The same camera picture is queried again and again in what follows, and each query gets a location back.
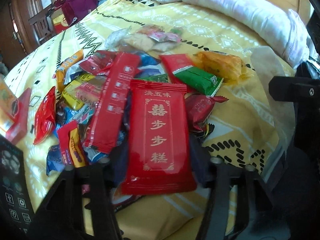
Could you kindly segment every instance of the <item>green snack package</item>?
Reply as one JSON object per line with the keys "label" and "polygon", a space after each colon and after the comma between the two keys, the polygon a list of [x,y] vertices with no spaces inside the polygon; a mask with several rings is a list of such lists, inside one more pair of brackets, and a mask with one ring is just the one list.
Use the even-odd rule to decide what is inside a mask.
{"label": "green snack package", "polygon": [[210,97],[215,95],[223,82],[223,78],[190,65],[177,69],[172,73],[183,83]]}
{"label": "green snack package", "polygon": [[145,80],[145,81],[153,81],[153,82],[169,83],[167,74],[160,74],[160,75],[154,75],[154,76],[144,77],[144,78],[135,78],[135,79]]}

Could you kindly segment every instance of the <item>patterned bedspread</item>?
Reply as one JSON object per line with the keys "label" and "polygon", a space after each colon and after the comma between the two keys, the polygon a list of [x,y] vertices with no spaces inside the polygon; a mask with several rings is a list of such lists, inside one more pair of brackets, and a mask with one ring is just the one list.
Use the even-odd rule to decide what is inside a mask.
{"label": "patterned bedspread", "polygon": [[[17,96],[32,88],[28,113],[28,134],[18,143],[25,158],[26,180],[34,210],[38,208],[58,173],[46,176],[46,156],[54,136],[33,146],[34,116],[40,102],[55,85],[52,79],[57,65],[79,49],[89,56],[103,48],[108,35],[132,26],[157,24],[168,31],[172,26],[184,29],[182,44],[169,52],[196,53],[217,50],[240,56],[254,76],[239,86],[223,85],[217,95],[229,98],[216,104],[209,122],[214,132],[204,146],[212,156],[220,155],[227,163],[243,166],[251,163],[263,172],[270,154],[276,149],[278,135],[262,85],[250,62],[249,48],[265,46],[266,42],[245,25],[221,13],[182,2],[159,5],[151,0],[108,0],[77,25],[47,41],[23,59],[5,81]],[[293,70],[280,60],[287,75]],[[148,196],[119,211],[116,216],[124,237],[132,240],[195,239],[204,214],[208,191]],[[236,211],[236,189],[230,192],[228,229],[231,230]],[[90,211],[85,210],[85,225],[92,234]]]}

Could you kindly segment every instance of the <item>pile of snacks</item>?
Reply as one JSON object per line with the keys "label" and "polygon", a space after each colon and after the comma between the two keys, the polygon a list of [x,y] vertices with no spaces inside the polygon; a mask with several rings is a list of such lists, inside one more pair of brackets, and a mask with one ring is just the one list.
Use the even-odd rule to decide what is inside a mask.
{"label": "pile of snacks", "polygon": [[[118,191],[138,199],[194,190],[189,133],[202,144],[214,130],[208,119],[215,103],[228,101],[216,96],[219,88],[250,73],[239,57],[220,52],[160,55],[160,60],[146,53],[178,46],[182,28],[165,32],[145,25],[130,31],[111,33],[108,50],[87,58],[80,50],[57,68],[57,86],[36,113],[34,144],[51,133],[59,139],[48,152],[49,175],[66,164],[95,163],[128,137],[128,167]],[[58,102],[55,89],[62,93]]]}

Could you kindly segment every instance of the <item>bed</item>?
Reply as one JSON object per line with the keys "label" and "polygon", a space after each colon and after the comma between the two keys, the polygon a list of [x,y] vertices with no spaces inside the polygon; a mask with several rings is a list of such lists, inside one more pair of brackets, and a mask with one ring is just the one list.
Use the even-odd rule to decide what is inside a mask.
{"label": "bed", "polygon": [[[226,163],[243,167],[252,164],[262,175],[265,165],[277,149],[279,137],[267,97],[250,61],[250,48],[266,46],[253,30],[222,13],[183,2],[159,4],[154,0],[108,0],[81,22],[40,46],[5,78],[17,95],[32,88],[28,112],[28,133],[17,146],[24,152],[26,181],[34,211],[59,175],[46,176],[46,156],[51,145],[58,144],[54,136],[34,146],[34,116],[40,102],[56,84],[52,76],[65,58],[79,49],[85,57],[104,47],[108,35],[132,26],[132,31],[144,24],[161,25],[165,31],[172,26],[184,29],[182,43],[168,54],[194,54],[201,50],[222,51],[240,56],[253,77],[239,86],[223,85],[217,95],[228,102],[218,104],[209,122],[214,132],[203,146],[212,156],[221,156]],[[294,70],[278,58],[287,76]],[[198,187],[194,192],[146,196],[116,214],[124,237],[132,240],[195,239],[209,191]],[[236,189],[230,191],[230,211],[227,231],[234,223]],[[86,231],[93,234],[90,211],[84,210]]]}

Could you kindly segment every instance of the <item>bed sheet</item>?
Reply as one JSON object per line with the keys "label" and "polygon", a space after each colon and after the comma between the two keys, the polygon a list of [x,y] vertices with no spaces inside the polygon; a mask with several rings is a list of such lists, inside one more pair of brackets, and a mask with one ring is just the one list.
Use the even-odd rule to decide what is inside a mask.
{"label": "bed sheet", "polygon": [[[168,54],[194,54],[203,50],[217,50],[240,56],[253,77],[239,86],[223,85],[217,95],[229,98],[217,104],[209,119],[215,125],[205,146],[212,156],[221,156],[235,166],[253,164],[259,172],[270,154],[276,149],[278,135],[266,95],[255,71],[250,66],[249,48],[266,46],[254,31],[221,13],[198,6],[176,2],[159,5],[152,0],[108,0],[81,22],[60,33],[23,59],[5,78],[17,95],[32,88],[28,113],[28,133],[17,146],[23,150],[26,181],[33,209],[59,175],[45,174],[46,156],[51,145],[58,144],[52,135],[43,143],[33,146],[34,116],[40,102],[55,85],[52,76],[64,59],[79,49],[85,57],[102,49],[108,35],[132,26],[135,31],[144,24],[157,24],[168,31],[172,26],[184,29],[182,43]],[[292,68],[279,59],[287,75]],[[208,190],[172,195],[147,196],[116,214],[124,237],[132,240],[195,239],[204,214]],[[228,230],[231,230],[236,212],[236,189],[230,191]],[[92,234],[90,211],[84,211],[85,225]]]}

